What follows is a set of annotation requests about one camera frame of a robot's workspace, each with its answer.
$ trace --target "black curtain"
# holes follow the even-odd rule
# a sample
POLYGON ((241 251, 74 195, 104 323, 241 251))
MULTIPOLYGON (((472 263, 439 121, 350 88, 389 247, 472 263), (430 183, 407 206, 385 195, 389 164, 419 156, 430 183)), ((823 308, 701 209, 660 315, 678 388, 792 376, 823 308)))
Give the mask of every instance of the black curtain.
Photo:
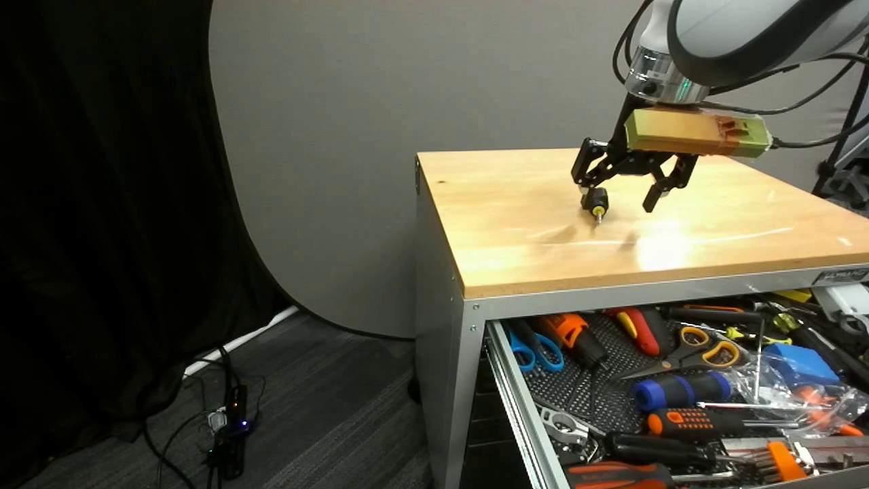
POLYGON ((231 187, 208 0, 2 0, 0 485, 166 407, 287 299, 231 187))

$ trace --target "screwdriver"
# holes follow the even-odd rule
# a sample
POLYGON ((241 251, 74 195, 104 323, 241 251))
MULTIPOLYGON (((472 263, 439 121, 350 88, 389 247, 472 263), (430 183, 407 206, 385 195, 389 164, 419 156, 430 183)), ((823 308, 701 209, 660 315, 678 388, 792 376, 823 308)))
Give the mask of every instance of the screwdriver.
POLYGON ((594 228, 601 227, 601 220, 606 217, 609 213, 609 194, 606 187, 589 187, 584 195, 582 195, 582 209, 587 209, 594 220, 594 228))
POLYGON ((612 432, 603 437, 606 458, 632 464, 669 464, 678 472, 684 470, 715 470, 719 458, 708 447, 671 440, 671 437, 651 437, 651 434, 627 434, 612 432))
POLYGON ((674 485, 665 464, 597 462, 567 468, 571 489, 669 489, 674 485))
POLYGON ((641 353, 647 353, 651 358, 662 353, 662 345, 658 341, 660 331, 654 331, 654 330, 665 330, 665 320, 660 318, 658 311, 622 308, 622 311, 614 311, 614 315, 617 315, 617 323, 625 326, 625 331, 629 334, 629 341, 636 343, 636 349, 641 353))
POLYGON ((743 437, 749 429, 772 428, 799 428, 799 421, 760 421, 747 419, 732 410, 703 410, 703 407, 674 407, 650 413, 647 428, 658 437, 677 437, 677 440, 715 440, 715 437, 743 437))
POLYGON ((584 369, 609 369, 609 353, 582 315, 542 315, 542 326, 584 369))

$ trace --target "blue tool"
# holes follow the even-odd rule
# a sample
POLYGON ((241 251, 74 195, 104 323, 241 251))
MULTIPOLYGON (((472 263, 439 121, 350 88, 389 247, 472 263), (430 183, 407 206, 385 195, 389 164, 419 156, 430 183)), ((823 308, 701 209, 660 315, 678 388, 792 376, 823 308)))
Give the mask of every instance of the blue tool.
POLYGON ((636 407, 641 413, 654 413, 662 407, 696 407, 697 402, 724 402, 737 391, 723 373, 705 369, 705 373, 684 373, 684 376, 669 373, 669 376, 647 379, 632 387, 632 394, 636 394, 636 407))
POLYGON ((552 338, 534 331, 526 320, 508 323, 508 341, 521 373, 534 373, 538 368, 542 373, 565 369, 561 349, 552 338))

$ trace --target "curved backdrop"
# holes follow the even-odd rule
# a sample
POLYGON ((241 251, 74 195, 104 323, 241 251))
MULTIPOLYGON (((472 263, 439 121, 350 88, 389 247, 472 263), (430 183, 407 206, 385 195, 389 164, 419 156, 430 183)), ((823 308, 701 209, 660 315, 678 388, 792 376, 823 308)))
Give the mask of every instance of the curved backdrop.
MULTIPOLYGON (((419 151, 578 146, 609 136, 622 88, 609 54, 636 2, 612 0, 222 0, 215 96, 252 242, 306 311, 413 338, 419 151)), ((738 92, 784 106, 836 65, 738 92)), ((859 76, 772 121, 833 134, 859 76)), ((813 187, 825 151, 754 167, 813 187)))

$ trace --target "wooden tabletop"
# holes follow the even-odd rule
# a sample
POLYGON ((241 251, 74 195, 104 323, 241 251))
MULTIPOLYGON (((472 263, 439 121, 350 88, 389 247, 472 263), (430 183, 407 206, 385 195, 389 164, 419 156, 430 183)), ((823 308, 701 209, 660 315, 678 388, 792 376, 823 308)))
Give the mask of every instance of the wooden tabletop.
POLYGON ((651 214, 651 178, 606 183, 594 228, 575 151, 422 153, 464 299, 869 263, 869 220, 727 157, 703 157, 651 214))

